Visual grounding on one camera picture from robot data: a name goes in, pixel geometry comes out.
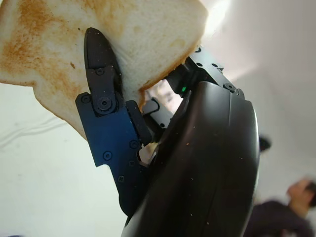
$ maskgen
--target white ceiling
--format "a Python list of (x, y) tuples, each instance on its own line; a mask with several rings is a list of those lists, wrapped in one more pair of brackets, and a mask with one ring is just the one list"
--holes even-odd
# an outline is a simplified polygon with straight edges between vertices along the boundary
[(203, 39), (231, 80), (265, 72), (284, 123), (310, 155), (316, 154), (315, 9), (315, 0), (232, 0), (218, 31)]

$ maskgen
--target person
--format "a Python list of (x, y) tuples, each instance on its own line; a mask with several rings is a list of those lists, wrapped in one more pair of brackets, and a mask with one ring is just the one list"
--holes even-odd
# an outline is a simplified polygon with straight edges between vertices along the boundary
[(316, 206), (316, 182), (304, 178), (287, 190), (288, 205), (268, 201), (253, 207), (244, 237), (314, 237), (310, 223), (305, 219)]

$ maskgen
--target white wall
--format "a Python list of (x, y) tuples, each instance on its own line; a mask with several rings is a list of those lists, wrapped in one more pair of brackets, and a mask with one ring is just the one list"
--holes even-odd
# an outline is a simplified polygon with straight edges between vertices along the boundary
[[(277, 198), (286, 203), (288, 200), (285, 193), (290, 184), (306, 175), (315, 177), (316, 158), (310, 154), (314, 147), (307, 151), (302, 150), (298, 141), (304, 136), (309, 124), (297, 124), (302, 128), (300, 131), (294, 128), (284, 103), (270, 84), (269, 78), (265, 69), (255, 70), (242, 76), (234, 84), (253, 103), (259, 130), (268, 135), (273, 143), (272, 148), (260, 158), (257, 197), (260, 201)], [(315, 111), (309, 115), (316, 118)], [(309, 218), (316, 224), (315, 211), (310, 212)]]
[(0, 109), (0, 237), (120, 236), (112, 175), (88, 143), (32, 88), (0, 84)]

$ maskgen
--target dark shirt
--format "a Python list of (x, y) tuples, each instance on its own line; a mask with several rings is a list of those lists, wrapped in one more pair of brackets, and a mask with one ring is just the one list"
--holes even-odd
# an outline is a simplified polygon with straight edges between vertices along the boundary
[(309, 222), (288, 206), (277, 201), (268, 201), (253, 207), (244, 237), (274, 236), (280, 237), (287, 230), (297, 237), (314, 237)]

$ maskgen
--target screw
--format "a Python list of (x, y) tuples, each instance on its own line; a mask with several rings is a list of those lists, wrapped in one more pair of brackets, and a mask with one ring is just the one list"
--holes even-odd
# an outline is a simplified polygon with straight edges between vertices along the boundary
[(134, 167), (135, 166), (135, 161), (131, 160), (128, 164), (129, 164), (130, 167)]
[(108, 97), (102, 97), (98, 101), (98, 108), (100, 110), (108, 110), (112, 106), (112, 101)]
[(138, 142), (136, 140), (131, 140), (130, 143), (129, 143), (129, 146), (132, 149), (136, 149), (138, 147)]
[(102, 68), (98, 68), (98, 69), (95, 71), (95, 73), (96, 73), (98, 76), (100, 76), (100, 75), (102, 75), (102, 74), (104, 73), (104, 71), (103, 71)]
[(89, 103), (90, 101), (90, 95), (84, 95), (83, 97), (81, 97), (81, 102), (83, 102), (84, 104)]
[(123, 175), (118, 177), (118, 182), (119, 183), (124, 183), (124, 176)]
[(109, 161), (110, 159), (112, 159), (112, 153), (111, 152), (104, 152), (103, 159), (105, 159), (106, 161)]

